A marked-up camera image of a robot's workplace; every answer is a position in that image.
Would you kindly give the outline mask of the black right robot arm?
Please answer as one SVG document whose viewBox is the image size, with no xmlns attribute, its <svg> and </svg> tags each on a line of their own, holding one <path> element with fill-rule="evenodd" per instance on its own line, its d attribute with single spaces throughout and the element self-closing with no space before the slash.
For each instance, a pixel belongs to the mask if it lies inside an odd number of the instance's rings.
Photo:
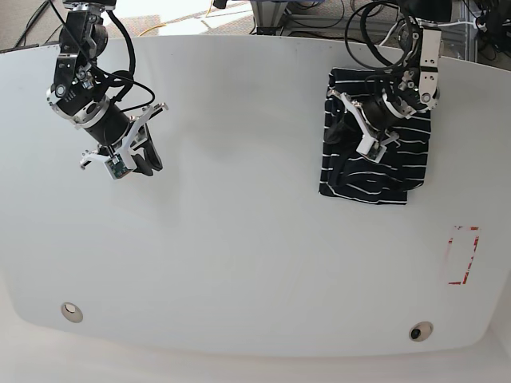
<svg viewBox="0 0 511 383">
<path fill-rule="evenodd" d="M 95 139 L 95 149 L 81 155 L 80 167 L 98 162 L 113 180 L 130 173 L 152 176 L 163 168 L 148 122 L 167 109 L 156 94 L 135 79 L 136 55 L 127 29 L 114 15 L 115 1 L 65 1 L 61 18 L 60 52 L 46 99 L 50 108 L 75 128 Z M 108 14 L 126 44 L 129 66 L 108 72 L 97 59 L 109 35 Z"/>
</svg>

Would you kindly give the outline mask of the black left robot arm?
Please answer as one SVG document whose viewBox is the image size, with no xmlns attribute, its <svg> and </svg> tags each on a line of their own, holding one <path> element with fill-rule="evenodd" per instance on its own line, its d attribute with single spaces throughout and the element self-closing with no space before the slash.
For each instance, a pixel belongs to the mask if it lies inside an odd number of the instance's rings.
<svg viewBox="0 0 511 383">
<path fill-rule="evenodd" d="M 403 17 L 408 31 L 402 56 L 391 62 L 380 54 L 370 39 L 366 20 L 377 6 L 395 8 Z M 442 50 L 440 25 L 450 21 L 451 1 L 373 1 L 360 6 L 359 16 L 362 40 L 380 66 L 355 62 L 370 71 L 362 83 L 373 85 L 370 98 L 360 102 L 348 93 L 334 89 L 327 95 L 341 101 L 343 111 L 353 116 L 361 131 L 357 153 L 375 163 L 379 162 L 387 146 L 398 139 L 392 127 L 400 120 L 408 120 L 418 113 L 426 113 L 438 105 L 438 62 Z"/>
</svg>

